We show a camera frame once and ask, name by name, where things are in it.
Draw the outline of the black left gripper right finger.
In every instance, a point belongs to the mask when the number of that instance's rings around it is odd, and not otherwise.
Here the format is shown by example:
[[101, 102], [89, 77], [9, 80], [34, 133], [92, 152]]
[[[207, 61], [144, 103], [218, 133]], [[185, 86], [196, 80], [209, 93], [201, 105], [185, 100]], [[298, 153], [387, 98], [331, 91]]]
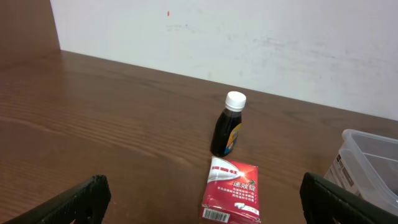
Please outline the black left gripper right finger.
[[307, 224], [397, 224], [396, 215], [312, 172], [303, 177], [300, 199]]

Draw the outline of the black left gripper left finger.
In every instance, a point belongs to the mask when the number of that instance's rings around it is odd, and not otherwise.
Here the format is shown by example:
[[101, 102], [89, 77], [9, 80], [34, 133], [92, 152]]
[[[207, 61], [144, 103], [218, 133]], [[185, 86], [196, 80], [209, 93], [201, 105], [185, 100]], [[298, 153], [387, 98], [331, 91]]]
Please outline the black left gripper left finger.
[[6, 224], [100, 224], [110, 200], [106, 176], [94, 175]]

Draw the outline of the clear plastic container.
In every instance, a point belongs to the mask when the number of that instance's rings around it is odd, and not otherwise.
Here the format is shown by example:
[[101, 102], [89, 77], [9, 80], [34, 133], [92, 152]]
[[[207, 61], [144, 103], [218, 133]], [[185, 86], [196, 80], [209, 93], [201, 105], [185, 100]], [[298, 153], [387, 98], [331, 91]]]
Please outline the clear plastic container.
[[324, 178], [397, 215], [397, 140], [346, 129]]

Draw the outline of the red medicine box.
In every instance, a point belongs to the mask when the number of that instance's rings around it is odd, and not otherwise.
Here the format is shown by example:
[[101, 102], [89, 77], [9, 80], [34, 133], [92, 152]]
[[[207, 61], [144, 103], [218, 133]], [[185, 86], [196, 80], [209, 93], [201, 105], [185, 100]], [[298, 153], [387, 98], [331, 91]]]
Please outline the red medicine box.
[[200, 217], [218, 223], [258, 224], [258, 167], [213, 156]]

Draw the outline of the dark bottle white cap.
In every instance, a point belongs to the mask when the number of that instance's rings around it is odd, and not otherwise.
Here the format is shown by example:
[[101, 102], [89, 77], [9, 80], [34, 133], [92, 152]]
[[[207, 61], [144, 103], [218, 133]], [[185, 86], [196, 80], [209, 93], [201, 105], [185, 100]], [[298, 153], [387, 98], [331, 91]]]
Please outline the dark bottle white cap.
[[242, 126], [242, 110], [246, 96], [238, 91], [226, 95], [225, 108], [220, 114], [213, 132], [210, 151], [214, 156], [224, 157], [230, 154], [236, 144]]

